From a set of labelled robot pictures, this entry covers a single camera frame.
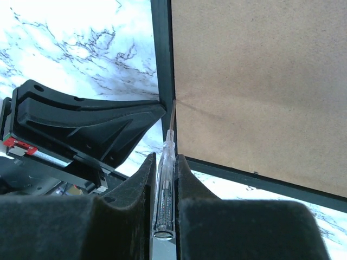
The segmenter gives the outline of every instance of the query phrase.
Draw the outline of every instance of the transparent screwdriver handle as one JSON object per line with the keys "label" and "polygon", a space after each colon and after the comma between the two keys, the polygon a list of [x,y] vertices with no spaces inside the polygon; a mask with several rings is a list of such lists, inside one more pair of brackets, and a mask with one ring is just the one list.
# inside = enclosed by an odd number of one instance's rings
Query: transparent screwdriver handle
{"label": "transparent screwdriver handle", "polygon": [[160,240],[170,240],[175,237],[174,172],[176,158],[173,140],[174,132],[168,130],[156,175],[152,234]]}

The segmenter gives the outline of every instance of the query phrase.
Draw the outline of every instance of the cardboard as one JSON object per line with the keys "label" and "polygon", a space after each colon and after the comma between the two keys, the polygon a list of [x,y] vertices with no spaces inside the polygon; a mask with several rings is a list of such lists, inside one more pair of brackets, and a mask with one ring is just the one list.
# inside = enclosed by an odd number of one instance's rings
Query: cardboard
{"label": "cardboard", "polygon": [[172,0],[178,152],[347,197],[347,1]]}

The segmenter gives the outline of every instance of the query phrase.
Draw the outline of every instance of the marble surface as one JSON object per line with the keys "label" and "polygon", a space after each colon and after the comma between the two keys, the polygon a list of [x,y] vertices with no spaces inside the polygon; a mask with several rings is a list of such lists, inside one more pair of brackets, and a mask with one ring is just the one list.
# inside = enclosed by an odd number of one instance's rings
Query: marble surface
{"label": "marble surface", "polygon": [[[0,98],[27,79],[82,98],[158,99],[150,1],[0,1]],[[159,160],[161,136],[157,122],[117,170],[131,176],[151,152]],[[222,199],[293,200],[195,174]],[[347,214],[305,204],[331,258],[347,259]]]}

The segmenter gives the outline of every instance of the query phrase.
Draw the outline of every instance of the wire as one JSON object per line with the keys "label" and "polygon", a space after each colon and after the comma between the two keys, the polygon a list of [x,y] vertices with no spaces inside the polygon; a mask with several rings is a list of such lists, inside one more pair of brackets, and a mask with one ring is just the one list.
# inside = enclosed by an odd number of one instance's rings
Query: wire
{"label": "wire", "polygon": [[66,192],[66,190],[67,190],[67,186],[68,186],[69,184],[68,183],[66,183],[66,185],[65,185],[65,188],[64,188],[64,191],[63,191],[63,193],[62,193],[62,196],[65,194],[65,192]]}

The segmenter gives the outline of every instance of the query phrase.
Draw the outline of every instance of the black frame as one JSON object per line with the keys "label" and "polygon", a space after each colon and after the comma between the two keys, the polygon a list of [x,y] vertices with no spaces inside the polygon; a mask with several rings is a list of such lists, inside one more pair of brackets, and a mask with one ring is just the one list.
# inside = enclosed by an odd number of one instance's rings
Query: black frame
{"label": "black frame", "polygon": [[[171,0],[151,0],[151,7],[157,60],[159,99],[167,110],[171,111],[172,101],[175,99]],[[167,113],[162,118],[164,138],[166,137],[166,131],[169,129],[169,124],[170,113]],[[219,178],[231,180],[236,183],[249,185],[257,189],[274,192],[280,195],[347,213],[347,198],[345,197],[260,176],[254,173],[236,170],[222,165],[212,164],[210,162],[201,161],[194,158],[187,158],[187,161],[190,168],[194,171],[206,173]]]}

